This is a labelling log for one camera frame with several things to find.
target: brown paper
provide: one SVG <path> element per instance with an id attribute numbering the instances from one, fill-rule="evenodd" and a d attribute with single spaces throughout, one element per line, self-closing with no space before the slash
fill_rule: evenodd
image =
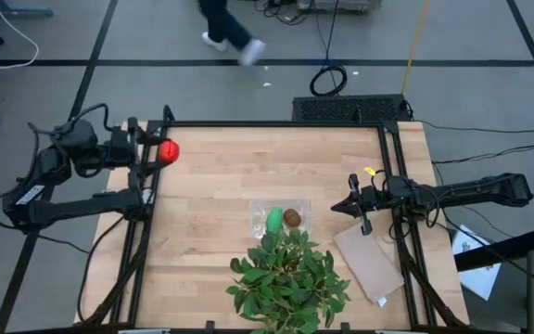
<path id="1" fill-rule="evenodd" d="M 400 288 L 403 276 L 372 235 L 362 235 L 360 227 L 355 225 L 336 235 L 334 240 L 366 297 L 374 303 Z"/>

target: clear plastic container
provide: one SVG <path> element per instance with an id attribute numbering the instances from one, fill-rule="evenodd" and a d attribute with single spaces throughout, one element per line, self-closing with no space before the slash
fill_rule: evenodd
<path id="1" fill-rule="evenodd" d="M 282 211 L 294 209 L 301 218 L 298 226 L 300 232 L 312 231 L 311 225 L 311 201 L 309 199 L 253 199 L 250 201 L 250 233 L 254 238 L 262 238 L 265 234 L 267 216 L 273 208 L 280 208 Z M 282 223 L 286 233 L 289 227 Z"/>

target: white cable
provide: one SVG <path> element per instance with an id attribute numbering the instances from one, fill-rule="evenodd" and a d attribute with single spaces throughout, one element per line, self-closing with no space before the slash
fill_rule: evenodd
<path id="1" fill-rule="evenodd" d="M 9 21 L 6 19 L 6 17 L 1 12 L 1 10 L 0 10 L 0 16 L 1 16 L 1 19 L 3 19 L 3 21 L 5 23 L 7 23 L 9 28 L 11 28 L 14 32 L 17 32 L 20 36 L 24 37 L 24 39 L 26 39 L 28 42 L 30 42 L 32 45 L 34 45 L 34 48 L 36 49 L 36 52 L 34 52 L 34 57 L 32 57 L 32 59 L 30 59 L 30 61 L 22 63 L 22 64 L 14 64 L 14 65 L 9 65 L 9 66 L 0 66 L 0 70 L 14 69 L 14 68 L 24 67 L 24 66 L 28 66 L 28 65 L 32 64 L 36 60 L 36 58 L 38 57 L 38 53 L 40 52 L 40 49 L 38 48 L 38 44 L 36 44 L 32 39 L 30 39 L 30 37 L 26 36 L 24 33 L 22 33 L 16 27 L 14 27 L 11 23 L 9 23 Z"/>

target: wooden tabletop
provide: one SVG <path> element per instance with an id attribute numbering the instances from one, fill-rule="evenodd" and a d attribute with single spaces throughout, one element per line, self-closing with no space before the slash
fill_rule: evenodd
<path id="1" fill-rule="evenodd" d="M 383 308 L 370 303 L 333 241 L 333 236 L 357 222 L 329 209 L 349 194 L 349 174 L 356 173 L 364 184 L 370 178 L 364 167 L 382 169 L 376 129 L 176 127 L 169 136 L 179 143 L 181 157 L 160 175 L 138 327 L 203 328 L 207 320 L 215 321 L 216 328 L 259 326 L 236 315 L 233 296 L 224 292 L 236 277 L 230 260 L 245 256 L 247 248 L 259 242 L 250 234 L 249 203 L 252 199 L 308 198 L 311 239 L 321 244 L 321 251 L 333 253 L 341 278 L 352 280 L 348 289 L 352 302 L 336 316 L 332 328 L 339 328 L 340 322 L 349 322 L 352 329 L 409 328 L 404 290 L 388 295 Z M 400 138 L 409 177 L 435 185 L 422 124 L 400 123 Z M 396 173 L 390 136 L 388 144 Z M 125 187 L 126 171 L 112 172 L 108 188 Z M 373 236 L 399 267 L 397 247 L 388 236 L 390 212 L 368 214 Z M 101 215 L 96 237 L 118 217 L 116 213 Z M 115 282 L 126 226 L 123 223 L 110 233 L 93 256 L 83 295 L 86 316 Z M 447 232 L 421 223 L 420 234 L 430 283 L 468 323 Z M 413 285 L 419 321 L 424 324 L 421 290 L 414 279 Z M 128 287 L 124 300 L 130 297 Z M 127 303 L 123 303 L 123 319 Z"/>

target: potted plant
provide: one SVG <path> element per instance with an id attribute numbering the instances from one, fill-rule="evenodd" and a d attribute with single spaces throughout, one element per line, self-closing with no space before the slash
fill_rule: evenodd
<path id="1" fill-rule="evenodd" d="M 333 271 L 331 252 L 322 254 L 316 246 L 306 232 L 292 229 L 287 235 L 281 229 L 248 249 L 250 262 L 232 259 L 230 268 L 243 275 L 226 290 L 234 295 L 236 313 L 264 324 L 251 334 L 310 334 L 321 323 L 319 310 L 327 328 L 343 311 L 350 281 Z"/>

